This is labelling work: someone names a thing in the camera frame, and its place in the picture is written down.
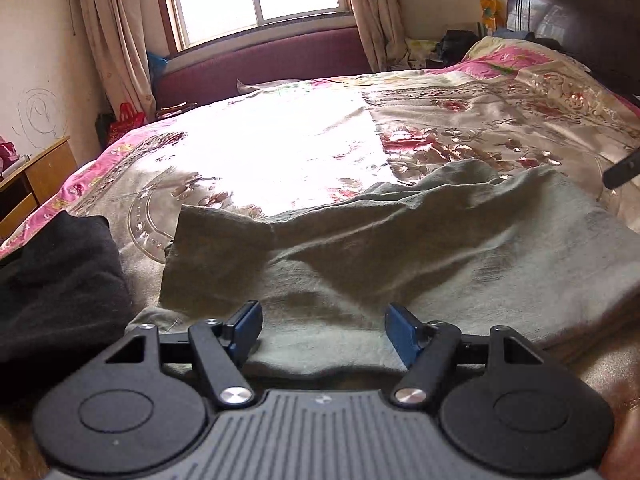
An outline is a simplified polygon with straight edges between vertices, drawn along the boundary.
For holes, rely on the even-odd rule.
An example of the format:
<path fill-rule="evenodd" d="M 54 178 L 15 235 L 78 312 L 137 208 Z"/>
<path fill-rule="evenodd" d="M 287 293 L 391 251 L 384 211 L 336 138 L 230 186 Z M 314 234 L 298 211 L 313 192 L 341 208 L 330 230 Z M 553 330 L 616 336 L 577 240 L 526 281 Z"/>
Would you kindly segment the red plastic bag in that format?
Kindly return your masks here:
<path fill-rule="evenodd" d="M 116 122 L 108 127 L 106 145 L 115 143 L 129 131 L 143 126 L 145 119 L 145 114 L 138 112 L 131 103 L 122 102 Z"/>

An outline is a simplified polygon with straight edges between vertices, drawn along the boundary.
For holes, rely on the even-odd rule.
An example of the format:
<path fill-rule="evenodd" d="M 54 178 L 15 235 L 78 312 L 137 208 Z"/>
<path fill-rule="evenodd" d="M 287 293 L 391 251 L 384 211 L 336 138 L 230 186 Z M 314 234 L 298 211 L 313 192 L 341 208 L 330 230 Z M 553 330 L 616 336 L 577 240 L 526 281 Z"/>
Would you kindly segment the right beige curtain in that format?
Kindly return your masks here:
<path fill-rule="evenodd" d="M 361 44 L 375 73 L 405 70 L 408 47 L 398 0 L 350 0 Z"/>

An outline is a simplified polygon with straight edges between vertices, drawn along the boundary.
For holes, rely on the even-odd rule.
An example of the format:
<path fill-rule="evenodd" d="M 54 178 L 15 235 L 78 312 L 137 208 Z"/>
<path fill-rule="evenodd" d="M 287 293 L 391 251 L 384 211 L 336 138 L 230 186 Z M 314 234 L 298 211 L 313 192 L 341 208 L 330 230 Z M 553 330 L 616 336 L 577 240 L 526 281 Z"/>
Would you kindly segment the dark wooden headboard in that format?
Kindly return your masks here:
<path fill-rule="evenodd" d="M 609 89 L 639 95 L 639 0 L 506 0 L 506 27 L 557 42 Z"/>

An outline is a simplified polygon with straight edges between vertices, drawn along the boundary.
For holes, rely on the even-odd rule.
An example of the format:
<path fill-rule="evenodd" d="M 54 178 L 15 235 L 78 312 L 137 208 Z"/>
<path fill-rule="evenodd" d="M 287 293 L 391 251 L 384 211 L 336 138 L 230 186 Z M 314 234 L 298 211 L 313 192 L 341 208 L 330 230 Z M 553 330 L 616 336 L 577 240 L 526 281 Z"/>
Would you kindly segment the beige curtain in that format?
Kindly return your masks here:
<path fill-rule="evenodd" d="M 405 70 L 408 47 L 398 0 L 350 0 L 361 44 L 375 73 Z"/>
<path fill-rule="evenodd" d="M 80 0 L 96 71 L 113 110 L 131 104 L 155 117 L 141 0 Z"/>

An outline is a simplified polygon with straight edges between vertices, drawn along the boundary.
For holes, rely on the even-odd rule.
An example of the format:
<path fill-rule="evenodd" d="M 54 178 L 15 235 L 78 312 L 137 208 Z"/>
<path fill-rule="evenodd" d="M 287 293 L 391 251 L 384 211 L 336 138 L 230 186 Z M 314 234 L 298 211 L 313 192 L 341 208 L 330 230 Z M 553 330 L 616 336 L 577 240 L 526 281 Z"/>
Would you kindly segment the left beige curtain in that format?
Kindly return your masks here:
<path fill-rule="evenodd" d="M 80 0 L 96 71 L 113 110 L 131 104 L 155 117 L 141 0 Z"/>

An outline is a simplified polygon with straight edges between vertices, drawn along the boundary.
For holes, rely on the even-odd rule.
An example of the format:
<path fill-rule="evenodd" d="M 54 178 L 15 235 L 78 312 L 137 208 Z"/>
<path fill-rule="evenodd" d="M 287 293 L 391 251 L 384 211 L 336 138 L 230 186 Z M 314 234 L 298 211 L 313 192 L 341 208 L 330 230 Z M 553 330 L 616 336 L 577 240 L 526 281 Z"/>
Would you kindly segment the wooden side cabinet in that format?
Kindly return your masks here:
<path fill-rule="evenodd" d="M 6 240 L 77 170 L 69 140 L 68 136 L 57 140 L 1 181 L 1 240 Z"/>

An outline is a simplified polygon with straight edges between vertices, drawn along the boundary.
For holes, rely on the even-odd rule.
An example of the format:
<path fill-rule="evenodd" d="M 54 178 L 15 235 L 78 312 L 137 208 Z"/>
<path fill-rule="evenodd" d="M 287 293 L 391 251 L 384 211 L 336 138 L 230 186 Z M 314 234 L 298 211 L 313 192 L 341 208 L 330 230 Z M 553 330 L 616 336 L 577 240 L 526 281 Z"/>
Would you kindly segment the grey-green pants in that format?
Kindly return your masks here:
<path fill-rule="evenodd" d="M 639 237 L 552 168 L 502 178 L 478 160 L 262 220 L 184 207 L 138 322 L 183 330 L 248 300 L 257 376 L 399 370 L 390 304 L 469 334 L 511 326 L 568 361 L 638 320 Z"/>

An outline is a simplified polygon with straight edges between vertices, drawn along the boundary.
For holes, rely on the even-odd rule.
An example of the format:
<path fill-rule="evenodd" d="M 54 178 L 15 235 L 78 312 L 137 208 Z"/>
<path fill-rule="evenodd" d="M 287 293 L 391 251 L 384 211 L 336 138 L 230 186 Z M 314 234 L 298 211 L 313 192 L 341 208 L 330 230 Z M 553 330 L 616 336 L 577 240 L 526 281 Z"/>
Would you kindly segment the floral satin bedspread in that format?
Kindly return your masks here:
<path fill-rule="evenodd" d="M 616 190 L 602 183 L 605 170 L 638 149 L 638 107 L 588 66 L 524 40 L 486 38 L 443 70 L 261 84 L 131 131 L 32 212 L 2 244 L 1 261 L 61 212 L 104 217 L 134 310 L 122 339 L 152 324 L 137 317 L 160 299 L 184 207 L 262 220 L 351 200 L 378 184 L 413 186 L 442 166 L 478 160 L 502 178 L 552 168 L 639 237 L 639 176 Z M 561 477 L 510 477 L 465 458 L 434 416 L 390 402 L 407 370 L 401 360 L 395 371 L 250 374 L 261 334 L 240 368 L 254 403 L 215 415 L 201 440 L 169 466 L 141 476 L 78 476 L 53 467 L 32 419 L 55 385 L 29 408 L 1 408 L 2 477 L 638 477 L 639 318 L 568 361 L 522 334 L 612 408 L 613 434 L 599 467 Z"/>

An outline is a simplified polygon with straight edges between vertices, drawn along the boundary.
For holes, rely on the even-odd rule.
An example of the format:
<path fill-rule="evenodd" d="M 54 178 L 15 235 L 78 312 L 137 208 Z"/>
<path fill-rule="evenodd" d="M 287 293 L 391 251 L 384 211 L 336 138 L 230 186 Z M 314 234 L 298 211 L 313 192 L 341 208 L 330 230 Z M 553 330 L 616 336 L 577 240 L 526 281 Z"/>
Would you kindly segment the pink cloth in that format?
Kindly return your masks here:
<path fill-rule="evenodd" d="M 0 172 L 6 171 L 20 159 L 12 142 L 0 138 Z"/>

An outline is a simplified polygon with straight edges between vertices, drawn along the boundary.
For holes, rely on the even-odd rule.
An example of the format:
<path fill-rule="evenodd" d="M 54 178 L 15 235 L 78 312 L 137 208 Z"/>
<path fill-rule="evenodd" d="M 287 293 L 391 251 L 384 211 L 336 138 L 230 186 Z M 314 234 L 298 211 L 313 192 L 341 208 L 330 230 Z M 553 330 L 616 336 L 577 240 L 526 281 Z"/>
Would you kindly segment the black bag by headboard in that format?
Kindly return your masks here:
<path fill-rule="evenodd" d="M 475 32 L 469 30 L 449 29 L 439 40 L 432 51 L 433 56 L 427 61 L 428 68 L 445 68 L 460 63 L 474 44 L 480 40 Z"/>

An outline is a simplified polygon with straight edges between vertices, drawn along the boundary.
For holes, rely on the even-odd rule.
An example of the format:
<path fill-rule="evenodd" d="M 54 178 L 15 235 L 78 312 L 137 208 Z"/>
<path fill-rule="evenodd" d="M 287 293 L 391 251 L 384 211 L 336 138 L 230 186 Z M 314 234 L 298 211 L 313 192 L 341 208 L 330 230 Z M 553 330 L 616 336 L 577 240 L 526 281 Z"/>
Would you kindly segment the black folded garment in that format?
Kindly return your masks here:
<path fill-rule="evenodd" d="M 133 316 L 108 221 L 57 214 L 1 261 L 2 410 L 32 406 Z"/>

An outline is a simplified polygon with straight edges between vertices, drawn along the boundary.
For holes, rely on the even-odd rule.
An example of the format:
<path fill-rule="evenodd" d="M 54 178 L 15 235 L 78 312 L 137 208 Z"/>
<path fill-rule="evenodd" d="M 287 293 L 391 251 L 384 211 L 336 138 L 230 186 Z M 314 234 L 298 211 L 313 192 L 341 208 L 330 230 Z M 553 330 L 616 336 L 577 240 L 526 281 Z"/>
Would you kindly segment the blue bag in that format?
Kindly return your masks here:
<path fill-rule="evenodd" d="M 166 70 L 168 59 L 151 51 L 146 52 L 146 58 L 149 64 L 151 84 L 155 84 L 155 81 L 159 80 Z"/>

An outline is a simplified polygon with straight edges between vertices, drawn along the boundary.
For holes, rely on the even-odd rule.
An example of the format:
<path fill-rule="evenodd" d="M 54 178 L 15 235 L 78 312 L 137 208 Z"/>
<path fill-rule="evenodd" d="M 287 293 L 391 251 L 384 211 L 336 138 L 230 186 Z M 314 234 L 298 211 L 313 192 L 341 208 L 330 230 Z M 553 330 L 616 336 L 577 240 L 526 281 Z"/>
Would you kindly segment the maroon upholstered bench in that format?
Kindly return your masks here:
<path fill-rule="evenodd" d="M 317 79 L 370 73 L 358 29 L 310 32 L 216 54 L 160 77 L 159 108 L 180 103 L 206 105 L 237 96 L 238 83 Z"/>

